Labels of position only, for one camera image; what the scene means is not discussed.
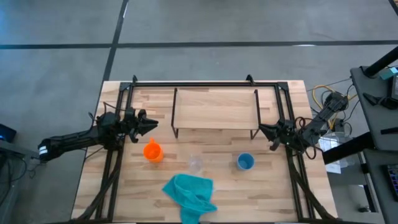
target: concrete floor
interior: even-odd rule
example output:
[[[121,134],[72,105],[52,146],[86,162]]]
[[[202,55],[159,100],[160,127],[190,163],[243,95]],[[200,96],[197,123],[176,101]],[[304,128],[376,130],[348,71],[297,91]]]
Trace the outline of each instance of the concrete floor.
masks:
[[[111,43],[121,5],[1,1],[0,44]],[[119,42],[394,40],[396,20],[387,0],[130,0]],[[109,79],[242,80],[251,74],[304,80],[311,89],[348,78],[350,68],[369,65],[393,47],[119,49]],[[109,49],[0,50],[0,123],[16,129],[16,143],[32,150],[48,136],[88,128],[108,55]],[[332,87],[345,93],[350,85]],[[353,136],[367,131],[360,106],[350,123]],[[12,223],[68,220],[83,157],[83,151],[69,152],[39,167],[34,179],[25,177]],[[354,203],[347,190],[331,184],[339,216],[366,221],[340,209]]]

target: black clamp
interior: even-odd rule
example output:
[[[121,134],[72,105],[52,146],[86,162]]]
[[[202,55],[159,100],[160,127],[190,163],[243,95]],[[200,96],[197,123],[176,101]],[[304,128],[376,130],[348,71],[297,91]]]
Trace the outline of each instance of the black clamp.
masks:
[[[251,75],[247,75],[246,81],[249,81],[251,86],[255,86],[256,82],[254,82],[253,77]]]

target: teal towel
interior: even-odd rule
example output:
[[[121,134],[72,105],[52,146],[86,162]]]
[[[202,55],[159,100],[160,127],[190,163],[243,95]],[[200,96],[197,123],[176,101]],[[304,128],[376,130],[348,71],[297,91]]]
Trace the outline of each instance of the teal towel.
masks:
[[[177,174],[164,186],[163,191],[181,205],[183,224],[198,224],[202,214],[214,212],[217,207],[210,203],[213,180],[187,174]]]

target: wooden tabletop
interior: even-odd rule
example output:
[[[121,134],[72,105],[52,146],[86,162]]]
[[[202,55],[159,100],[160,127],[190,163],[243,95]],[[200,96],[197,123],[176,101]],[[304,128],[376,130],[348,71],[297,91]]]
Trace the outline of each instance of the wooden tabletop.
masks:
[[[304,82],[288,83],[295,116],[311,118]],[[116,104],[119,84],[120,82],[104,82],[97,115],[104,112],[102,102]],[[183,89],[211,94],[252,94],[258,89],[261,122],[275,124],[279,119],[273,87],[181,88]],[[174,87],[134,89],[132,106],[135,109],[146,109],[148,117],[159,121],[159,126],[139,137],[137,144],[129,139],[126,141],[114,222],[180,222],[180,207],[161,189],[175,174],[193,174],[195,169],[189,165],[190,158],[193,157],[203,163],[202,170],[195,174],[214,180],[211,201],[218,207],[217,212],[203,215],[202,222],[297,221],[284,146],[272,152],[269,150],[271,143],[262,133],[250,140],[249,132],[245,130],[181,129],[176,139],[170,125],[173,96]],[[226,114],[228,110],[215,113]],[[144,159],[142,150],[150,138],[154,138],[164,151],[161,163],[151,164]],[[97,148],[99,146],[89,148],[88,154]],[[237,170],[236,158],[242,152],[253,154],[256,164],[252,170]],[[98,193],[105,157],[106,151],[102,150],[85,162],[72,218],[78,217]],[[305,167],[311,190],[329,213],[336,217],[322,155],[318,153],[312,161],[305,158]],[[302,192],[300,197],[305,210]]]

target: cable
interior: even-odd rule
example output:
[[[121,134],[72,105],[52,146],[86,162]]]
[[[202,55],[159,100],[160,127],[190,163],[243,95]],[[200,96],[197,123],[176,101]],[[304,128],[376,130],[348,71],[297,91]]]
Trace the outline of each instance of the cable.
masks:
[[[327,85],[325,85],[325,86],[330,86],[330,85],[334,85],[334,84],[337,84],[337,83],[345,82],[345,81],[348,81],[348,80],[350,80],[350,79],[351,79],[351,78],[346,78],[346,79],[344,79],[344,80],[340,80],[340,81],[337,81],[337,82],[334,82],[334,83],[331,83],[331,84],[327,84]]]
[[[22,172],[22,174],[19,177],[9,181],[9,182],[14,182],[14,181],[17,181],[17,180],[23,178],[23,176],[26,174],[27,164],[26,164],[25,160],[23,160],[23,158],[21,158],[19,156],[16,156],[16,155],[13,155],[13,154],[8,154],[8,155],[12,155],[12,156],[14,156],[15,158],[18,158],[19,160],[21,160],[24,163],[24,171]]]
[[[11,174],[11,165],[10,165],[10,161],[7,160],[7,166],[8,166],[8,189],[7,192],[4,194],[3,198],[0,201],[0,207],[1,205],[4,203],[4,201],[6,200],[8,193],[11,190],[11,178],[12,178],[12,174]]]
[[[351,135],[353,133],[353,127],[351,126],[351,124],[349,122],[343,122],[343,125],[348,124],[349,126],[349,135]]]
[[[296,119],[294,119],[294,124],[296,124],[296,122],[298,121],[298,125],[300,126],[300,129],[298,130],[298,131],[295,131],[295,129],[294,129],[294,132],[295,132],[295,135],[296,135],[296,138],[298,139],[298,141],[300,142],[300,144],[301,144],[301,147],[302,148],[304,148],[304,145],[303,145],[303,142],[302,142],[302,139],[300,138],[300,133],[301,133],[301,131],[302,131],[302,128],[303,127],[305,127],[305,120],[310,120],[310,121],[312,121],[313,119],[312,118],[303,118],[303,117],[297,117]],[[317,150],[315,149],[315,148],[313,148],[313,157],[310,157],[310,155],[308,154],[308,152],[307,152],[307,149],[306,150],[304,150],[304,152],[301,152],[301,153],[299,153],[299,152],[296,152],[296,154],[294,154],[293,156],[297,156],[297,155],[299,155],[299,154],[303,154],[303,153],[305,153],[306,155],[307,155],[307,157],[309,158],[309,159],[315,159],[316,158],[316,156],[317,156]]]
[[[92,155],[96,154],[97,152],[99,152],[101,149],[103,149],[104,147],[99,148],[98,150],[96,150],[95,152],[91,153],[90,155],[85,157],[85,161]]]
[[[106,106],[112,107],[112,108],[114,108],[116,110],[127,111],[127,110],[124,110],[124,109],[121,109],[121,108],[116,108],[115,106],[112,106],[112,105],[110,105],[107,102],[103,102],[103,103],[104,103],[104,106],[105,106],[105,113],[106,113]]]
[[[353,95],[353,96],[349,96],[349,95],[348,95],[349,89],[350,89],[352,86],[353,86],[353,85],[350,85],[349,88],[347,89],[347,95],[346,95],[346,97],[347,97],[348,101],[352,100],[354,97],[357,96],[357,94],[355,94],[355,95]],[[322,93],[322,95],[321,95],[322,104],[320,104],[320,103],[318,102],[318,100],[317,100],[317,98],[316,98],[316,96],[315,96],[315,90],[316,90],[316,89],[319,89],[319,88],[326,88],[326,89],[327,89],[327,90],[324,91],[324,92]],[[314,102],[318,105],[318,107],[319,107],[321,110],[322,110],[322,108],[325,106],[324,103],[323,103],[323,94],[325,94],[326,92],[329,92],[329,91],[332,92],[332,93],[335,92],[334,89],[328,87],[327,85],[317,85],[317,86],[315,86],[315,87],[312,89],[312,98],[313,98]],[[336,122],[336,119],[337,119],[337,116],[338,116],[338,112],[335,114],[335,116],[334,116],[332,119],[329,119],[329,120],[328,120],[328,128],[329,128],[329,129],[333,129],[333,127],[334,127],[334,125],[335,125],[335,122]]]
[[[322,104],[322,106],[325,106],[325,103],[324,103],[324,101],[323,101],[323,95],[325,94],[325,93],[329,93],[329,92],[331,92],[330,90],[326,90],[326,91],[324,91],[322,94],[321,94],[321,104]]]
[[[348,121],[348,120],[351,118],[351,116],[353,115],[353,112],[354,112],[354,110],[355,110],[355,107],[358,105],[358,103],[359,103],[359,100],[356,102],[356,104],[355,104],[353,110],[351,110],[351,113],[349,114],[348,118],[347,118],[346,120],[344,120],[344,122]]]
[[[36,168],[38,168],[38,166],[45,166],[45,165],[47,164],[38,163],[32,169],[30,170],[28,169],[27,171],[29,172],[29,178],[33,179],[36,176]]]

